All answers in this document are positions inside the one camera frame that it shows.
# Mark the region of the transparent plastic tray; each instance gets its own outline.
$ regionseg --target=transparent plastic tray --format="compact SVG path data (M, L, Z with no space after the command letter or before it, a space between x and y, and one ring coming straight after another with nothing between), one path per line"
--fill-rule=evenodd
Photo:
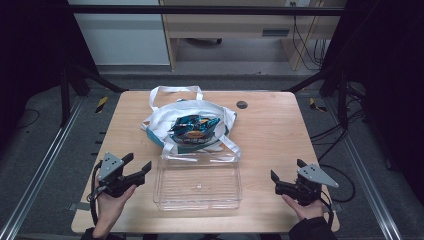
M241 199L239 159L233 155L160 157L153 194L159 210L236 209Z

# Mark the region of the wire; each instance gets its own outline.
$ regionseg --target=wire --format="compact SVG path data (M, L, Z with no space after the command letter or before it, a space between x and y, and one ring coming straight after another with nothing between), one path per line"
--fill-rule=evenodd
M296 7L296 3L295 3L295 2L290 3L290 6L292 6L292 7ZM309 59L312 61L312 63L313 63L314 65L318 66L318 69L315 69L315 68L309 68L309 67L306 65L305 60L303 59L302 54L300 53L299 49L297 48L297 45L296 45L296 42L295 42L295 34L296 34L296 33L297 33L297 35L299 36L299 39L301 40L302 45L303 45L303 48L305 49L306 53L308 54ZM300 35L300 31L299 31L299 29L298 29L298 27L297 27L296 15L293 15L293 37L292 37L292 41L293 41L293 46L294 46L294 48L296 49L296 52L299 54L299 57L300 57L300 59L302 60L302 63L303 63L303 65L305 66L305 68L306 68L306 69L308 69L308 70L320 70L320 69L321 69L321 66L322 66L322 60L324 59L325 46L322 46L322 47L321 47L321 59L320 59L320 61L316 61L316 60L317 60L317 58L315 57L315 51L316 51L316 45L317 45L317 42L315 42L315 48L314 48L314 58L312 58L312 57L311 57L311 54L310 54L310 53L309 53L309 51L308 51L308 47L307 47L307 45L306 45L306 42L303 40L302 36Z
M331 208L331 202L329 201L329 203L327 203L324 199L322 199L321 197L319 198L319 200L328 208L328 226L333 225L333 219L334 219L334 212L333 209Z
M298 30L298 28L297 28L296 15L294 15L294 16L293 16L293 21L294 21L294 25L293 25L293 37L292 37L292 42L293 42L293 46L294 46L294 48L296 49L297 54L299 54L300 60L302 60L302 63L303 63L303 65L305 66L305 68L306 68L306 69L308 69L308 70L320 70L319 68L309 68L309 67L308 67L308 65L306 65L305 60L304 60L304 59L303 59L303 57L302 57L302 54L300 53L299 49L298 49L298 48L297 48L297 46L296 46L296 42L295 42L295 33L297 33L297 34L299 35L300 40L302 41L303 46L304 46L304 48L305 48L305 50L306 50L307 54L309 55L309 58L311 58L311 55L309 54L308 48L306 47L306 43L303 41L303 38L302 38L302 36L300 35L299 30Z
M344 173L343 171L341 171L340 169L338 169L336 167L333 167L333 166L330 166L330 165L326 165L326 164L320 164L319 166L320 167L325 167L325 168L333 169L334 171L342 174L349 181L350 185L352 186L352 194L350 195L350 197L348 197L346 199L331 198L331 200L334 201L334 202L338 202L338 203L347 203L347 202L352 201L352 199L356 195L356 187L355 187L355 184L353 183L353 180L346 173Z
M101 166L102 166L102 161L100 161L99 163L97 163L96 166L93 169L93 173L91 175L91 194L90 195L92 195L92 193L94 192L95 183L96 183L97 170L99 170L99 168ZM88 201L90 203L91 217L93 218L94 225L96 225L97 224L97 221L98 221L97 210L96 210L96 198L91 198L90 201Z
M334 142L334 144L333 145L331 145L331 147L329 147L322 155L321 155L321 157L319 157L318 158L318 162L320 162L324 157L325 157L325 155L327 155L336 145L337 145L337 143L339 143L344 137L346 137L346 135L347 135L347 130L346 129L344 129L343 130L343 132L342 132L342 134L340 134L340 136L339 136L339 138L337 138L337 140Z

